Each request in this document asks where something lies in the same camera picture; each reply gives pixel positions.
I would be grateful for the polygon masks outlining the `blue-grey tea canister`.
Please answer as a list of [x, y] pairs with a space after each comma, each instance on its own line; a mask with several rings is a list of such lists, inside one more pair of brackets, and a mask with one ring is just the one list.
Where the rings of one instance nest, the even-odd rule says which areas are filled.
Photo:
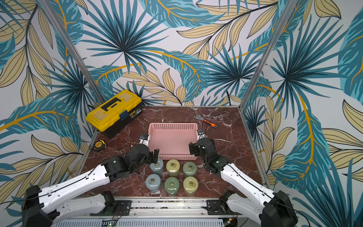
[[145, 184], [150, 192], [158, 193], [161, 189], [161, 178], [157, 174], [151, 174], [146, 178]]
[[161, 158], [157, 159], [156, 163], [152, 163], [149, 165], [153, 174], [162, 175], [164, 172], [164, 162]]

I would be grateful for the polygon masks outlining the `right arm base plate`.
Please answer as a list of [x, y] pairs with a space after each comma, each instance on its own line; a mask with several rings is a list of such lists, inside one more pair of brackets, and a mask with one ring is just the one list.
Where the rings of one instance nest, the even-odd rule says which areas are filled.
[[216, 200], [207, 200], [207, 205], [205, 209], [208, 212], [208, 215], [240, 215], [238, 212], [233, 212], [228, 207], [225, 201], [221, 201], [219, 199]]

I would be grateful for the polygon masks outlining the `pink plastic basket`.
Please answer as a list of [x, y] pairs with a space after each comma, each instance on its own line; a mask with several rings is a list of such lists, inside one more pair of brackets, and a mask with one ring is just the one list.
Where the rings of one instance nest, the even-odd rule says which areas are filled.
[[148, 129], [150, 151], [159, 150], [162, 160], [196, 160], [190, 154], [189, 143], [198, 140], [196, 123], [151, 123]]

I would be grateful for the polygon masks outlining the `green tea canister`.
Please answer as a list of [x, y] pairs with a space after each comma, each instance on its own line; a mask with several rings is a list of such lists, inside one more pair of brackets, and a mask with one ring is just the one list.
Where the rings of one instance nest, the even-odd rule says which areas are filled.
[[194, 177], [197, 173], [197, 166], [194, 162], [188, 161], [183, 165], [183, 176], [184, 177], [189, 177], [192, 176]]
[[164, 183], [164, 188], [169, 196], [176, 196], [179, 192], [180, 182], [175, 177], [169, 177]]

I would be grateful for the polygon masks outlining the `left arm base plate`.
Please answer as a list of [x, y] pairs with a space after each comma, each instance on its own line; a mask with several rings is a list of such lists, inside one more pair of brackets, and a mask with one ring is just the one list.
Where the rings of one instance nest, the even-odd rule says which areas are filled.
[[100, 212], [91, 213], [90, 216], [128, 216], [131, 208], [131, 200], [107, 202], [106, 207]]

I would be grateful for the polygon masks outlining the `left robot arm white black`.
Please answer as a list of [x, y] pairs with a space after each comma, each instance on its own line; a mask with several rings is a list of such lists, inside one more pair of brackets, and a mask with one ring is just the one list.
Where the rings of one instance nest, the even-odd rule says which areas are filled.
[[24, 227], [50, 227], [64, 219], [80, 215], [115, 215], [121, 211], [111, 192], [79, 199], [78, 196], [94, 188], [109, 184], [136, 173], [143, 164], [156, 163], [159, 150], [150, 151], [147, 145], [137, 144], [121, 156], [103, 160], [92, 170], [71, 180], [26, 190], [22, 202]]

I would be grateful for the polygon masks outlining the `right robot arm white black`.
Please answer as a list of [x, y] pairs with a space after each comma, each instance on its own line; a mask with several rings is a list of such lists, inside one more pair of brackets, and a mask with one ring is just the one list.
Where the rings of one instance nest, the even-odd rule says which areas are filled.
[[274, 192], [243, 173], [234, 163], [217, 154], [214, 141], [209, 138], [189, 143], [190, 154], [201, 157], [205, 169], [238, 189], [226, 198], [229, 210], [253, 220], [262, 227], [294, 227], [298, 223], [296, 211], [286, 193]]

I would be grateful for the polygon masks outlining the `olive tea canister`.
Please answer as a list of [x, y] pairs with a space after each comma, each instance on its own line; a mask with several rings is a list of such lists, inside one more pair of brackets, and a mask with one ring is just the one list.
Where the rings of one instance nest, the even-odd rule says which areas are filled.
[[195, 192], [198, 189], [198, 186], [199, 186], [199, 183], [198, 183], [197, 179], [193, 176], [188, 176], [183, 181], [184, 192], [189, 196], [192, 196], [195, 194]]
[[179, 175], [180, 163], [176, 159], [171, 159], [166, 164], [166, 170], [169, 176], [177, 177]]

